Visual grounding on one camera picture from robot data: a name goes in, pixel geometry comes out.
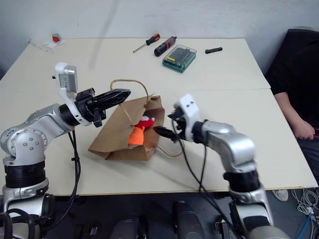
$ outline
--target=red toy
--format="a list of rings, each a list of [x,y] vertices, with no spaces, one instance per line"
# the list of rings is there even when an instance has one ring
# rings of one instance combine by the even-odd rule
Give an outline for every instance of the red toy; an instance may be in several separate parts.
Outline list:
[[[154,118],[154,117],[150,119],[150,118],[147,117],[147,116],[142,116],[142,120],[140,120],[140,122],[139,122],[137,125],[135,125],[135,126],[136,126],[136,127],[139,127],[139,128],[142,128],[143,126],[144,126],[145,128],[149,128],[149,127],[152,127],[152,126],[153,126],[154,121],[155,121],[155,118]]]
[[[142,116],[142,120],[134,126],[128,144],[142,145],[144,142],[144,129],[152,127],[154,121],[155,118],[150,119],[147,116]]]

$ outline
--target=red object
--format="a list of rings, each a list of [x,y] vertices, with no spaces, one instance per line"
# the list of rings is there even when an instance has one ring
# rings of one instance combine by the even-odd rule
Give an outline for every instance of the red object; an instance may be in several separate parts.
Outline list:
[[[149,128],[149,127],[152,127],[153,124],[154,124],[154,120],[148,119],[148,120],[140,120],[140,122],[135,126],[139,128],[142,128],[142,127]]]
[[[59,42],[60,41],[60,38],[58,38],[57,36],[52,36],[52,40],[54,42]]]

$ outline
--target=green case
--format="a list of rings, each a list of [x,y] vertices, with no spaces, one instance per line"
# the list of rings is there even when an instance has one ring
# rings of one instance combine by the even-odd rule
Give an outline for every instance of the green case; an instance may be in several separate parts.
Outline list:
[[[172,70],[183,73],[196,57],[196,50],[177,45],[163,59],[163,65]]]

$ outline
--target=cable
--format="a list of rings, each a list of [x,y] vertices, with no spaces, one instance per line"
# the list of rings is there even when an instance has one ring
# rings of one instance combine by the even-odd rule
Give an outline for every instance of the cable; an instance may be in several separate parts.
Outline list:
[[[305,215],[309,215],[310,214],[308,210],[309,207],[319,210],[317,207],[317,204],[319,202],[319,197],[315,192],[311,191],[310,189],[303,189],[303,194],[300,199],[297,197],[297,193],[295,189],[292,190],[292,195],[298,202],[297,210],[299,212]]]
[[[8,215],[10,215],[10,213],[17,213],[21,215],[24,222],[28,224],[28,239],[35,238],[35,223],[30,214],[18,208],[9,209],[6,213],[8,213]]]
[[[316,231],[317,229],[319,229],[319,227],[316,227],[316,228],[313,230],[313,237],[316,235],[316,234],[315,234],[315,231]]]
[[[180,144],[180,147],[182,148],[182,151],[183,151],[183,155],[184,155],[184,159],[185,159],[185,162],[187,164],[187,167],[190,171],[190,173],[192,174],[192,176],[194,177],[194,179],[199,183],[200,187],[203,189],[205,195],[202,195],[204,199],[207,200],[207,202],[213,207],[215,208],[219,214],[222,216],[222,218],[225,220],[225,222],[228,224],[229,228],[232,230],[232,232],[234,233],[234,235],[236,235],[236,237],[238,239],[242,239],[242,237],[240,235],[237,234],[237,232],[235,231],[233,225],[230,223],[230,221],[228,220],[228,218],[225,216],[225,214],[222,212],[222,210],[220,209],[220,207],[217,205],[217,203],[215,202],[215,200],[209,195],[208,191],[205,189],[205,187],[202,185],[202,183],[199,181],[199,179],[196,177],[195,173],[193,172],[189,162],[188,162],[188,159],[187,159],[187,156],[186,156],[186,152],[185,152],[185,149],[183,147],[183,144],[182,144],[182,141],[179,137],[179,135],[177,134],[176,132],[176,129],[175,129],[175,126],[174,126],[174,120],[171,121],[171,125],[172,125],[172,128],[173,128],[173,131],[176,135],[176,138]]]
[[[176,155],[172,155],[172,154],[166,152],[166,150],[163,149],[163,148],[160,147],[160,146],[156,146],[156,148],[160,149],[164,154],[166,154],[167,156],[172,157],[172,158],[178,157],[178,156],[180,156],[180,155],[183,153],[183,151],[181,151],[180,153],[178,153],[178,154],[176,154]]]
[[[72,161],[74,161],[74,166],[75,166],[75,184],[74,184],[74,188],[73,188],[72,194],[71,194],[70,199],[69,199],[68,208],[66,209],[64,214],[59,218],[59,220],[55,224],[53,224],[45,229],[46,231],[51,230],[54,227],[56,227],[66,217],[66,215],[71,210],[71,207],[74,203],[74,199],[76,197],[78,183],[79,183],[79,179],[80,179],[80,175],[81,175],[81,163],[80,163],[80,157],[79,157],[79,154],[77,151],[75,130],[72,131],[73,137],[71,136],[71,133],[68,133],[68,135],[69,135],[69,138],[70,138],[70,141],[72,143],[73,150],[74,150],[74,158],[72,158]]]
[[[304,234],[304,232],[305,232],[305,230],[307,229],[307,226],[308,226],[308,224],[309,224],[309,222],[310,222],[310,219],[311,219],[311,215],[308,216],[307,221],[306,221],[306,223],[305,223],[305,225],[304,225],[304,228],[303,228],[302,231],[300,232],[300,234],[299,234],[299,236],[297,237],[297,239],[300,239],[300,238],[302,237],[302,235]]]
[[[0,219],[3,218],[4,235],[3,239],[12,239],[12,219],[8,213],[0,213]]]
[[[204,178],[204,171],[206,167],[206,157],[207,157],[207,147],[204,145],[204,161],[203,161],[203,167],[201,169],[201,175],[200,175],[200,184],[203,183],[203,178]]]
[[[310,239],[313,239],[315,230],[316,230],[317,228],[318,228],[318,227],[314,228],[314,222],[313,222],[313,220],[311,220],[311,235],[310,235]]]

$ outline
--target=paper bag handle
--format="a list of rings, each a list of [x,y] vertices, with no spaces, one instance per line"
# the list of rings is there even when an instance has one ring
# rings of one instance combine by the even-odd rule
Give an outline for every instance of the paper bag handle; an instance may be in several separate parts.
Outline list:
[[[113,84],[114,84],[115,82],[120,82],[120,81],[124,81],[124,82],[137,82],[137,83],[139,83],[141,86],[143,86],[143,88],[144,88],[144,90],[145,90],[145,92],[146,92],[146,96],[147,96],[146,102],[145,102],[145,105],[144,105],[144,106],[147,105],[147,103],[148,103],[148,101],[149,101],[149,93],[148,93],[148,91],[147,91],[147,89],[146,89],[146,86],[145,86],[142,82],[137,81],[137,80],[117,79],[117,80],[113,80],[113,81],[111,82],[111,84],[110,84],[110,90],[113,91]]]
[[[113,91],[113,84],[114,84],[115,82],[137,82],[137,83],[139,83],[141,86],[143,86],[143,88],[144,88],[144,90],[145,90],[145,92],[146,92],[146,96],[147,96],[147,97],[146,97],[146,102],[145,102],[144,107],[147,105],[147,103],[148,103],[148,101],[149,101],[149,93],[148,93],[148,91],[147,91],[145,85],[144,85],[142,82],[137,81],[137,80],[126,80],[126,79],[113,80],[113,81],[111,82],[111,84],[110,84],[110,90],[111,90],[111,91]],[[133,125],[133,121],[132,121],[131,117],[129,116],[128,112],[126,111],[126,109],[122,106],[122,104],[120,104],[120,107],[122,108],[122,110],[124,111],[124,113],[126,114],[126,116],[129,118],[131,124]]]

